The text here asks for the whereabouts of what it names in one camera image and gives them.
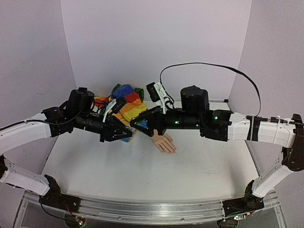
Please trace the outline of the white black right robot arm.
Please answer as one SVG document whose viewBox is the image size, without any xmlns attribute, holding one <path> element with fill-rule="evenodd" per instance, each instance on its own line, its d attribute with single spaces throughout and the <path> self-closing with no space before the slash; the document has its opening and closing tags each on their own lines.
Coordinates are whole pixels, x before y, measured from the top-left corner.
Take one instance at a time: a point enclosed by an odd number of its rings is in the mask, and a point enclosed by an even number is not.
<svg viewBox="0 0 304 228">
<path fill-rule="evenodd" d="M 211 110 L 209 95 L 197 86 L 181 90 L 181 108 L 169 109 L 161 83 L 147 90 L 156 106 L 131 120 L 131 127 L 153 136 L 168 129 L 198 129 L 201 137 L 216 141 L 246 140 L 282 146 L 283 156 L 259 178 L 252 180 L 241 198 L 223 201 L 226 216 L 253 212 L 264 207 L 264 196 L 293 172 L 304 169 L 304 124 L 299 114 L 291 118 L 243 115 L 229 110 Z"/>
</svg>

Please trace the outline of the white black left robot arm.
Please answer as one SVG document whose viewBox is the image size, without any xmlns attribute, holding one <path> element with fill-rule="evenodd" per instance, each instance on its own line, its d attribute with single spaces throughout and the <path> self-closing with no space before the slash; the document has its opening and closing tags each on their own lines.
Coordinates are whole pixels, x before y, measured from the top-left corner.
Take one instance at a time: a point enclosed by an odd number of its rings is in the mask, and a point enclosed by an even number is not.
<svg viewBox="0 0 304 228">
<path fill-rule="evenodd" d="M 94 110 L 95 95 L 85 87 L 71 91 L 69 99 L 59 107 L 0 129 L 0 181 L 13 187 L 34 192 L 55 208 L 64 204 L 64 196 L 56 180 L 16 166 L 5 158 L 11 149 L 39 139 L 54 138 L 72 133 L 77 128 L 100 136 L 100 142 L 113 142 L 132 137 L 130 127 L 119 121 L 115 114 L 126 104 L 120 97 L 111 101 L 103 114 Z"/>
</svg>

